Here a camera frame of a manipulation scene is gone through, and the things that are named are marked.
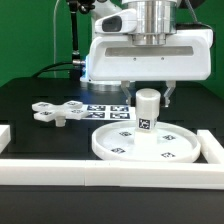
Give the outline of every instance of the green backdrop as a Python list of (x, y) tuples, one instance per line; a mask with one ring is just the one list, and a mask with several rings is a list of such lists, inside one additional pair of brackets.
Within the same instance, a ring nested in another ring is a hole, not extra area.
[[(29, 77), (53, 63), (53, 12), (56, 0), (0, 1), (0, 85), (16, 77)], [(201, 82), (224, 98), (224, 1), (207, 0), (196, 10), (198, 19), (214, 27), (212, 74)], [(79, 47), (82, 56), (90, 45), (89, 15), (79, 15)], [(178, 22), (189, 22), (187, 10), (178, 10)], [(71, 60), (71, 23), (66, 0), (57, 13), (57, 61)]]

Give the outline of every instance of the white round tray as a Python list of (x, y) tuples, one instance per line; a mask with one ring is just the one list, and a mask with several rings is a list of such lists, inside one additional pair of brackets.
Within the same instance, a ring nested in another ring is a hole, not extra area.
[(157, 144), (134, 144), (135, 121), (104, 125), (92, 135), (92, 149), (103, 160), (194, 162), (200, 155), (196, 135), (176, 125), (157, 122)]

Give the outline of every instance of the cross-shaped white piece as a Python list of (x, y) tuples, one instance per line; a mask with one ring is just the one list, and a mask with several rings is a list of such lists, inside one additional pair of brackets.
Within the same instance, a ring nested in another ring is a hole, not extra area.
[(88, 111), (81, 109), (82, 106), (83, 103), (79, 101), (69, 101), (62, 105), (39, 102), (33, 104), (32, 109), (38, 111), (34, 119), (45, 122), (55, 120), (57, 127), (63, 127), (66, 119), (80, 120), (89, 115)]

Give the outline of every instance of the white border frame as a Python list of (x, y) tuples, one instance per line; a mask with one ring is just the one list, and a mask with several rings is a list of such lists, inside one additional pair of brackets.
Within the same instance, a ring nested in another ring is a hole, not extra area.
[[(222, 146), (207, 130), (197, 136), (208, 164), (0, 159), (0, 185), (224, 189)], [(0, 152), (9, 142), (10, 127), (0, 125)]]

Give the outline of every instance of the black tabletop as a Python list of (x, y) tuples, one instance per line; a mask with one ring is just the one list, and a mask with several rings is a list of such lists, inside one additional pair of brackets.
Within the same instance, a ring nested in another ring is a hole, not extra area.
[[(164, 90), (164, 83), (136, 83), (136, 90)], [(10, 124), (12, 141), (0, 159), (98, 159), (91, 134), (109, 121), (68, 120), (63, 128), (33, 119), (31, 105), (125, 104), (122, 92), (80, 88), (68, 79), (14, 79), (0, 88), (0, 124)], [(159, 121), (196, 132), (208, 129), (224, 145), (224, 101), (197, 83), (178, 82)], [(217, 190), (0, 186), (0, 223), (223, 223), (224, 192)]]

